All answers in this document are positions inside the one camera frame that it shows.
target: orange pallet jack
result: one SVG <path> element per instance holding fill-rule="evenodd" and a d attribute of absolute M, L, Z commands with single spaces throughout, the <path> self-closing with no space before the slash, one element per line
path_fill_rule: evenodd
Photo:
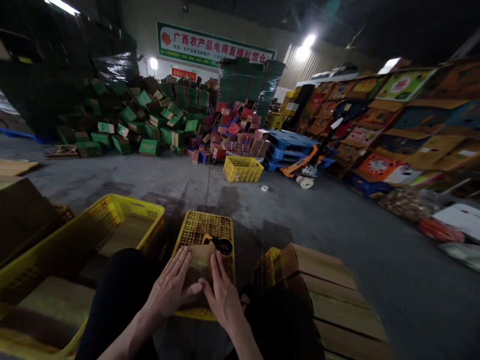
<path fill-rule="evenodd" d="M 313 151 L 307 157 L 297 161 L 293 165 L 285 166 L 280 171 L 288 178 L 296 177 L 296 183 L 300 185 L 302 189 L 310 189 L 314 185 L 314 179 L 318 176 L 318 165 L 322 163 L 322 159 L 328 154 L 329 143 L 335 135 L 338 126 L 341 123 L 348 123 L 353 119 L 364 114 L 368 107 L 362 106 L 360 110 L 349 111 L 352 104 L 364 104 L 365 100 L 349 99 L 339 103 L 336 110 L 333 112 L 333 124 L 330 125 L 331 130 L 328 135 L 323 139 L 320 145 L 315 144 Z"/>

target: metal wall panel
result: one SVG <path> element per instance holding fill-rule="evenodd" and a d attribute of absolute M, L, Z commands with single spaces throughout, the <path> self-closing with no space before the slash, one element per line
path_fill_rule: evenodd
<path fill-rule="evenodd" d="M 321 42 L 315 50 L 290 45 L 283 62 L 286 68 L 278 86 L 290 90 L 295 88 L 296 83 L 309 80 L 312 75 L 330 71 L 345 62 L 353 62 L 360 71 L 369 70 L 375 73 L 385 63 L 384 60 L 327 42 Z"/>

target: concrete floor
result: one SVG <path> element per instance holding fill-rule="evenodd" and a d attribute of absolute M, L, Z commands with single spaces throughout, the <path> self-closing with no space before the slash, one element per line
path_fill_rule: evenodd
<path fill-rule="evenodd" d="M 76 214 L 109 193 L 142 199 L 165 207 L 171 239 L 188 210 L 231 217 L 239 287 L 264 251 L 294 242 L 344 261 L 401 359 L 480 358 L 480 274 L 328 175 L 308 190 L 266 171 L 259 183 L 232 184 L 222 166 L 170 152 L 48 161 L 49 149 L 0 135 L 0 158 L 41 161 L 26 176 Z"/>

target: green banner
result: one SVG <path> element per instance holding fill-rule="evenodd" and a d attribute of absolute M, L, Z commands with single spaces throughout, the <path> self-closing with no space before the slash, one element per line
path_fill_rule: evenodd
<path fill-rule="evenodd" d="M 157 23 L 158 54 L 186 62 L 218 68 L 221 59 L 249 58 L 251 63 L 263 64 L 273 60 L 276 51 L 209 35 L 204 32 Z"/>

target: leg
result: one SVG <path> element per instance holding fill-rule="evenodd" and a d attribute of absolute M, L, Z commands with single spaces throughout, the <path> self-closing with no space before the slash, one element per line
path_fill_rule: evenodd
<path fill-rule="evenodd" d="M 97 359 L 147 301 L 151 273 L 144 255 L 129 248 L 113 255 L 101 276 L 76 359 Z M 157 359 L 150 338 L 135 358 Z"/>
<path fill-rule="evenodd" d="M 324 358 L 312 314 L 291 291 L 267 289 L 246 307 L 245 317 L 264 360 Z M 226 359 L 238 359 L 235 350 Z"/>

